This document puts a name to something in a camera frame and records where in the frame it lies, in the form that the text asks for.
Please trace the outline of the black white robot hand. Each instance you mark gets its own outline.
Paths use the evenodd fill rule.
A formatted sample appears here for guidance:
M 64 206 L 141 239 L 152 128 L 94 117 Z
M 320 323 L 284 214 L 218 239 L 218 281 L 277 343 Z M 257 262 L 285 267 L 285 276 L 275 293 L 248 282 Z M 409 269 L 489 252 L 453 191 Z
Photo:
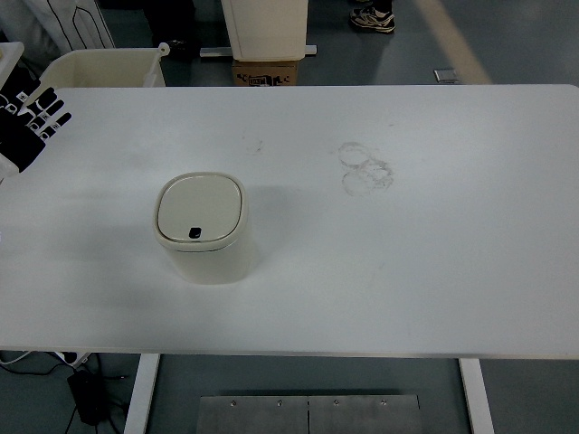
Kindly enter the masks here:
M 1 180 L 27 169 L 46 142 L 71 120 L 53 87 L 32 98 L 37 82 L 1 92 Z

